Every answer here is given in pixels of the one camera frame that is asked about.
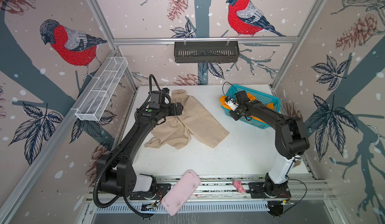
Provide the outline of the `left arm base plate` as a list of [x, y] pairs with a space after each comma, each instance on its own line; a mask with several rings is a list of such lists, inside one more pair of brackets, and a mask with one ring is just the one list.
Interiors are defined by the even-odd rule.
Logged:
[[133, 192], [130, 201], [160, 201], [171, 190], [169, 183], [153, 184], [149, 191]]

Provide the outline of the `pink flat case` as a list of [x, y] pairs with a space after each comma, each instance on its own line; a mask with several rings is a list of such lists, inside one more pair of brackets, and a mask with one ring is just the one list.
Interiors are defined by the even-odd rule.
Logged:
[[201, 183], [201, 179], [192, 170], [188, 170], [183, 177], [162, 198], [162, 205], [170, 216], [175, 216], [190, 199]]

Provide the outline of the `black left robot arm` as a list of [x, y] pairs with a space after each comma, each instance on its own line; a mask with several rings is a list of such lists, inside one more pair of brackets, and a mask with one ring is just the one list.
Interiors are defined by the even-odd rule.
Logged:
[[130, 196], [137, 182], [132, 164], [140, 146], [156, 126], [165, 123], [167, 117], [180, 116], [182, 111], [181, 103], [171, 101], [168, 88], [151, 91], [150, 99], [135, 111], [134, 124], [120, 144], [98, 158], [94, 193]]

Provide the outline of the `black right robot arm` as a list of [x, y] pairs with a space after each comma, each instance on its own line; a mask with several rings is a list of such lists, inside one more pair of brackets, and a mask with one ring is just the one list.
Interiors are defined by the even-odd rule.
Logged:
[[275, 147], [278, 156], [267, 173], [273, 184], [283, 184], [294, 162], [310, 147], [304, 122], [299, 117], [289, 117], [267, 107], [258, 100], [250, 100], [245, 91], [235, 94], [235, 99], [225, 97], [234, 120], [256, 117], [275, 130]]

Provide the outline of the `teal plastic basket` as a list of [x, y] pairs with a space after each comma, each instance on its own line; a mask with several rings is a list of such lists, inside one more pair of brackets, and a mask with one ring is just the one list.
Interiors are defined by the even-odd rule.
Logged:
[[[274, 111], [280, 112], [281, 102], [277, 97], [259, 92], [257, 90], [247, 88], [245, 86], [233, 85], [227, 90], [227, 92], [223, 96], [226, 96], [226, 97], [229, 96], [230, 98], [232, 98], [233, 100], [236, 101], [235, 93], [240, 92], [240, 91], [245, 91], [246, 93], [250, 93], [251, 95], [256, 97], [256, 100], [260, 101], [264, 105], [267, 105], [269, 103], [273, 103], [274, 104]], [[224, 112], [227, 116], [230, 116], [229, 112], [231, 110], [227, 110], [224, 107], [222, 107], [222, 109], [224, 110]], [[247, 124], [253, 125], [254, 127], [257, 127], [259, 129], [270, 128], [270, 126], [268, 124], [266, 124], [266, 123], [264, 124], [264, 123], [255, 121], [253, 119], [251, 119], [250, 121], [247, 121], [245, 117], [242, 117], [239, 120], [242, 122], [245, 122]]]

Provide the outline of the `orange shorts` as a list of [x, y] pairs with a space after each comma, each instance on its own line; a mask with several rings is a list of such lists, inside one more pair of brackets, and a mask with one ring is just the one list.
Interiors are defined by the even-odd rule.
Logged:
[[[256, 100], [256, 97], [253, 96], [253, 95], [251, 95], [250, 93], [247, 93], [247, 97], [248, 97], [251, 101]], [[222, 107], [224, 107], [224, 108], [227, 109], [227, 110], [232, 110], [232, 108], [227, 104], [226, 99], [231, 100], [230, 97], [226, 97], [226, 96], [222, 96], [222, 97], [219, 98]], [[274, 104], [273, 104], [273, 103], [269, 103], [269, 104], [267, 104], [266, 106], [267, 106], [268, 108], [274, 110]], [[246, 120], [247, 120], [247, 121], [250, 121], [251, 119], [253, 119], [253, 120], [255, 120], [255, 121], [258, 121], [258, 122], [261, 122], [261, 123], [264, 123], [264, 124], [265, 124], [265, 122], [263, 122], [262, 120], [260, 120], [260, 119], [258, 119], [258, 118], [256, 118], [256, 117], [254, 117], [254, 116], [250, 116], [250, 118], [249, 118], [249, 117], [246, 117]]]

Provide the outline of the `small pink crumpled object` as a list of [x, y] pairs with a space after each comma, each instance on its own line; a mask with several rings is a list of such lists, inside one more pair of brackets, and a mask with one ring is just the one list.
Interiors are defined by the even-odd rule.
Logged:
[[239, 180], [234, 180], [233, 181], [233, 187], [237, 190], [238, 193], [244, 194], [246, 191], [243, 188], [242, 182]]

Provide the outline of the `beige drawstring shorts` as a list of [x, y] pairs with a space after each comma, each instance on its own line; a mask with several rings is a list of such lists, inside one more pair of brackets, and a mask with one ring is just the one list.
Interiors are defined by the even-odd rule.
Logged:
[[165, 123], [156, 126], [151, 132], [153, 137], [144, 145], [146, 148], [159, 149], [168, 144], [179, 150], [189, 144], [191, 136], [215, 148], [229, 135], [214, 116], [185, 90], [172, 91], [171, 101], [182, 104], [182, 114], [167, 117]]

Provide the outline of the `aluminium horizontal frame bar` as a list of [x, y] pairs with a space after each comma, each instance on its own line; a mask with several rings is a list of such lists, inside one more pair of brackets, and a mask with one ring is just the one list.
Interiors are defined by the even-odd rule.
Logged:
[[198, 37], [198, 38], [116, 38], [113, 43], [116, 46], [123, 45], [168, 45], [175, 42], [213, 42], [213, 41], [237, 41], [238, 43], [288, 43], [294, 44], [299, 40], [296, 36], [258, 36], [258, 37]]

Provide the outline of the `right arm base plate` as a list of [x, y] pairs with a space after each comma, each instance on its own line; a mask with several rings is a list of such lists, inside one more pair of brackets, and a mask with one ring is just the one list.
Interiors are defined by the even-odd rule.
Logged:
[[282, 184], [267, 182], [248, 183], [249, 193], [253, 199], [290, 199], [291, 193], [288, 187], [288, 181]]

